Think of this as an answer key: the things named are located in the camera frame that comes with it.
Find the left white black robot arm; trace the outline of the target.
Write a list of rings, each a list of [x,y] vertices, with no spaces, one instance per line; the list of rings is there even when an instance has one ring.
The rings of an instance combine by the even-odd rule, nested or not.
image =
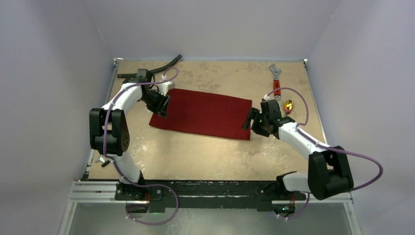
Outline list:
[[[174,88],[173,77],[163,74],[161,81],[153,81],[153,78],[151,71],[139,69],[135,77],[124,79],[120,90],[108,103],[89,112],[91,148],[114,164],[119,181],[129,184],[127,194],[133,200],[142,199],[146,187],[139,183],[142,173],[128,152],[130,134],[126,116],[141,101],[148,111],[166,118],[171,99],[168,92]]]

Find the dark red cloth napkin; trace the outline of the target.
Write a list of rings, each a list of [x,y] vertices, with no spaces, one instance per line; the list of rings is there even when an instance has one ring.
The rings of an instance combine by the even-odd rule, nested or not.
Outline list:
[[[252,101],[228,95],[172,89],[167,117],[153,114],[149,125],[163,130],[249,141],[243,129]]]

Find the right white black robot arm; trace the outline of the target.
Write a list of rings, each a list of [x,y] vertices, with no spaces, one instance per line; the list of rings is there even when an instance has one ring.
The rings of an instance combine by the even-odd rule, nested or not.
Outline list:
[[[307,173],[296,171],[276,177],[275,193],[287,199],[295,191],[310,193],[318,200],[348,192],[354,180],[345,150],[320,143],[304,132],[291,117],[283,117],[275,100],[264,100],[261,108],[251,107],[243,129],[264,137],[274,136],[308,161]]]

